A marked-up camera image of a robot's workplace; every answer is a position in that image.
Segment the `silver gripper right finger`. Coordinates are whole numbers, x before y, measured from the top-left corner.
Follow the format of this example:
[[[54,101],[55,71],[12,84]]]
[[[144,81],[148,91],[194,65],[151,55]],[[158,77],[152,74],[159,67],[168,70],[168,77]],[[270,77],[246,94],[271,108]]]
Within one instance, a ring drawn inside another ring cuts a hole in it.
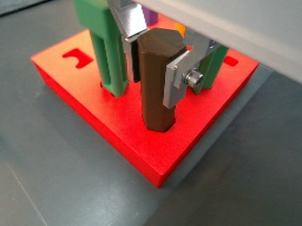
[[[185,98],[186,88],[201,85],[205,75],[198,71],[199,63],[221,47],[218,42],[195,31],[186,32],[185,43],[191,50],[166,66],[163,105],[168,109]]]

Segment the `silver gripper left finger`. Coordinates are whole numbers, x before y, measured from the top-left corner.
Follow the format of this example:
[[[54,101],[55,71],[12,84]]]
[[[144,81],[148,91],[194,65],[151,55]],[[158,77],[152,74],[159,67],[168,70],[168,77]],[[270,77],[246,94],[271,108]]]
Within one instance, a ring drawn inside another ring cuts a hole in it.
[[[135,82],[140,80],[138,37],[148,29],[142,5],[132,0],[107,0],[119,31],[123,36],[123,48],[130,63],[130,75]]]

